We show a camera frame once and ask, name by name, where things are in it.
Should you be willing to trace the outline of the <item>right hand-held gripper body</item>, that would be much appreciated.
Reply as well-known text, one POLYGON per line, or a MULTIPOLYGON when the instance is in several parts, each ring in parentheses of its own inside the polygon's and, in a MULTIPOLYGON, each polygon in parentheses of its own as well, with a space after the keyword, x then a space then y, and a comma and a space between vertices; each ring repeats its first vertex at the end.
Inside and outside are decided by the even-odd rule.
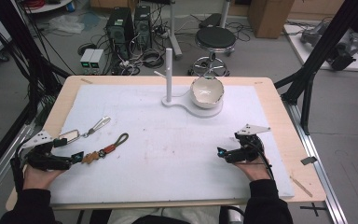
POLYGON ((264 151, 264 144, 259 133, 270 131, 270 127, 262 127, 257 125, 246 124, 244 127, 236 131, 236 133, 244 134, 245 139, 238 140, 240 147, 238 149, 229 150, 229 156, 225 159, 228 163, 236 163, 239 161, 253 161, 259 157, 264 151))

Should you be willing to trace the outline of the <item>brown leather cord keychain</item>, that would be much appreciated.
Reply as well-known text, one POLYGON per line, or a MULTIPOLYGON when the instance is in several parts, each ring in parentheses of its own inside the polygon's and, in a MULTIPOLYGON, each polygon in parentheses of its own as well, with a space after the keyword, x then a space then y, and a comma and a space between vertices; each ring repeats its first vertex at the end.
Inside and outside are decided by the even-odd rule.
POLYGON ((89 154, 87 154, 83 159, 82 163, 91 164, 93 161, 97 161, 99 159, 104 159, 107 154, 113 152, 117 147, 122 145, 124 142, 126 142, 129 138, 129 135, 127 133, 122 133, 117 141, 107 147, 104 147, 98 151, 93 151, 89 154))

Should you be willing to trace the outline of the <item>white key stand with peg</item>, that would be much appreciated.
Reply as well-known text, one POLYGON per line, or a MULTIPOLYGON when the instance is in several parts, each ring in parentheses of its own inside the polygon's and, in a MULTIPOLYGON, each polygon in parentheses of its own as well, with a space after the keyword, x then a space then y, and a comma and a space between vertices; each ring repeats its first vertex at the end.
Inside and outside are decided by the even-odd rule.
POLYGON ((188 90, 178 96, 172 94, 172 49, 165 49, 165 75, 155 71, 155 74, 166 79, 166 95, 161 99, 161 102, 166 107, 181 107, 189 114, 201 118, 208 119, 217 116, 223 109, 223 102, 215 108, 204 109, 195 105, 190 98, 190 86, 188 90))

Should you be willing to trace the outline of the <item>person's right hand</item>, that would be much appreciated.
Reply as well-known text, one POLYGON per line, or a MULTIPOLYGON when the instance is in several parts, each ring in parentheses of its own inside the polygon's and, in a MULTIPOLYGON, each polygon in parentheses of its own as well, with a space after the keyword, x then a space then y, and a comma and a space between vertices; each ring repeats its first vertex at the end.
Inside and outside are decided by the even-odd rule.
POLYGON ((269 171, 260 157, 253 161, 236 162, 235 166, 242 170, 250 181, 270 179, 269 171))

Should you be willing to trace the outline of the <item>white ceramic bowl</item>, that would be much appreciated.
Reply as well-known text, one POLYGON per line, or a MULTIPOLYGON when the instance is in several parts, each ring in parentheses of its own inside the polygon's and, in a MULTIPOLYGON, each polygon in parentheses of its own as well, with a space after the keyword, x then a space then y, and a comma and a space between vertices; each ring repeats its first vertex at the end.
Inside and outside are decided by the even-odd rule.
POLYGON ((204 109, 218 107, 224 98, 224 86, 215 77, 199 77, 190 85, 192 102, 204 109))

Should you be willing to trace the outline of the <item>white foam mat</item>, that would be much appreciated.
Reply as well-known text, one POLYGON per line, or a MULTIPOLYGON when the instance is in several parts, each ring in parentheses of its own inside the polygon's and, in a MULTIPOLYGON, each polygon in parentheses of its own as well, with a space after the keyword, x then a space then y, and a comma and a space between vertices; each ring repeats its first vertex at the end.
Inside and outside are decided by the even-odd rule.
POLYGON ((62 129, 85 132, 104 116, 111 120, 53 154, 91 153, 115 143, 122 133, 129 138, 105 158, 77 163, 60 175, 51 186, 52 204, 246 200, 248 179, 217 150, 239 148, 234 134, 247 124, 264 127, 259 136, 279 194, 294 196, 254 87, 227 86, 222 111, 209 119, 164 106, 165 94, 162 85, 81 86, 62 129))

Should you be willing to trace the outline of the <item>thin wooden stick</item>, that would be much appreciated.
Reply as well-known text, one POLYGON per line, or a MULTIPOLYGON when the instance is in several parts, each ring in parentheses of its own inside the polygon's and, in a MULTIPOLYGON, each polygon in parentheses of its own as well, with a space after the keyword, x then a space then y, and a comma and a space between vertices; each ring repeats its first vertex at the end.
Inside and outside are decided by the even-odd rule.
POLYGON ((303 186, 297 179, 295 179, 294 177, 290 176, 290 178, 292 179, 292 181, 299 187, 301 188, 309 197, 313 197, 313 194, 305 188, 305 186, 303 186))

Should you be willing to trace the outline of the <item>grey bench power supply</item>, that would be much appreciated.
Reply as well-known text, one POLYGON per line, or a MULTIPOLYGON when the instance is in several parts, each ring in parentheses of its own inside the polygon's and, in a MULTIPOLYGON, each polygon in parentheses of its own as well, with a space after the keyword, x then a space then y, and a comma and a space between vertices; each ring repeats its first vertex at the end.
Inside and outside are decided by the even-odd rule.
POLYGON ((105 54, 102 49, 96 49, 89 60, 93 75, 101 75, 106 64, 105 54))
POLYGON ((94 49, 86 49, 80 59, 80 64, 85 75, 89 75, 91 72, 90 60, 94 53, 94 49))

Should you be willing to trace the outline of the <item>black tape cross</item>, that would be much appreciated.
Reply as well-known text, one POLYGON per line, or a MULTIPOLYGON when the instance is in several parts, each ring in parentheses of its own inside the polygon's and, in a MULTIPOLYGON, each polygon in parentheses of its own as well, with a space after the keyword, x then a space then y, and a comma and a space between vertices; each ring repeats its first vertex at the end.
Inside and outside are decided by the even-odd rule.
POLYGON ((302 209, 302 210, 311 210, 316 217, 320 216, 320 214, 319 214, 320 211, 326 211, 327 210, 326 207, 316 206, 315 203, 310 203, 309 206, 300 205, 299 208, 302 209))

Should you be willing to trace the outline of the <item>clear plastic bag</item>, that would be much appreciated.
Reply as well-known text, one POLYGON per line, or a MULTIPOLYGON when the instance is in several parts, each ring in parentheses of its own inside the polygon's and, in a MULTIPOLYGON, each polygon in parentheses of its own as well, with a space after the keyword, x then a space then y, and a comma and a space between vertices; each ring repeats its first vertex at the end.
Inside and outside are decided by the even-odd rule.
POLYGON ((59 30, 70 34, 80 34, 85 24, 79 21, 77 16, 61 15, 48 21, 51 29, 59 30))

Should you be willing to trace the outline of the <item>brown cardboard box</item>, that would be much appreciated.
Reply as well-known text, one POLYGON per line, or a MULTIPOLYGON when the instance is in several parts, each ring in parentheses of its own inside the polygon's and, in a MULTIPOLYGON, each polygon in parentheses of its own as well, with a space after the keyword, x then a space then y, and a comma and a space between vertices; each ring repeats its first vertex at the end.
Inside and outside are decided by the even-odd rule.
POLYGON ((295 0, 252 0, 248 9, 248 22, 257 38, 276 39, 295 0))

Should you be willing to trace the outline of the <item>white metal desk leg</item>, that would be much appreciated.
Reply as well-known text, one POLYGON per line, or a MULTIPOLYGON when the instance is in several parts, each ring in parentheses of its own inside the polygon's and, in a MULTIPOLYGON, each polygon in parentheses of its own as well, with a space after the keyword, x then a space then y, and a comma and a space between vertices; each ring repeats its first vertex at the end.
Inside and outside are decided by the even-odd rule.
POLYGON ((169 0, 170 2, 170 28, 169 39, 172 45, 174 58, 180 60, 183 57, 183 52, 179 46, 178 40, 175 35, 175 0, 169 0))

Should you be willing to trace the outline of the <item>grey machine on board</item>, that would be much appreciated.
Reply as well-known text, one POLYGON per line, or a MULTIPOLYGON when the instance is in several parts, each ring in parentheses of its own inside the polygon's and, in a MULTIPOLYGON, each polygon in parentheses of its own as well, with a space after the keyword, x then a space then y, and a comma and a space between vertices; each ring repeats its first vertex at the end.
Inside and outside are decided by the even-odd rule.
MULTIPOLYGON (((303 44, 310 43, 313 47, 319 42, 323 34, 327 30, 330 22, 321 21, 316 27, 302 32, 300 42, 303 44)), ((342 71, 347 68, 356 59, 353 57, 358 51, 358 39, 350 34, 347 30, 346 33, 340 38, 335 45, 333 52, 327 56, 326 61, 336 71, 342 71)))

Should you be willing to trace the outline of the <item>aluminium rail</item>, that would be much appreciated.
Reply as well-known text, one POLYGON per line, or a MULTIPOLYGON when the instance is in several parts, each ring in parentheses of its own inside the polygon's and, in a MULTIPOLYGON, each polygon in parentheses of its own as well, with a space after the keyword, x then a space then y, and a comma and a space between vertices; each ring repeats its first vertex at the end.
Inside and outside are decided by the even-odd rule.
POLYGON ((9 131, 0 142, 0 185, 10 170, 10 159, 14 156, 17 146, 33 135, 34 124, 25 124, 16 132, 9 131))
POLYGON ((301 113, 296 105, 283 104, 289 117, 296 128, 296 132, 302 142, 303 147, 309 157, 314 157, 316 161, 312 163, 313 168, 323 186, 326 199, 324 200, 327 211, 332 218, 334 224, 348 224, 345 214, 341 208, 341 205, 337 199, 336 193, 330 183, 328 175, 324 169, 323 163, 320 160, 318 151, 309 135, 303 130, 300 125, 301 113))

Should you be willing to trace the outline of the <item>white metal post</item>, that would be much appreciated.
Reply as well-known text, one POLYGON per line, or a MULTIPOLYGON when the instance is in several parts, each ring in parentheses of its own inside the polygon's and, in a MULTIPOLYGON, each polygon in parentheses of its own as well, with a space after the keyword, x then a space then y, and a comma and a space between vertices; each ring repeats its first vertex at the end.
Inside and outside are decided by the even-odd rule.
POLYGON ((231 2, 231 0, 224 0, 224 2, 223 2, 222 11, 221 11, 221 19, 220 19, 220 27, 221 28, 226 27, 227 15, 229 12, 230 2, 231 2))

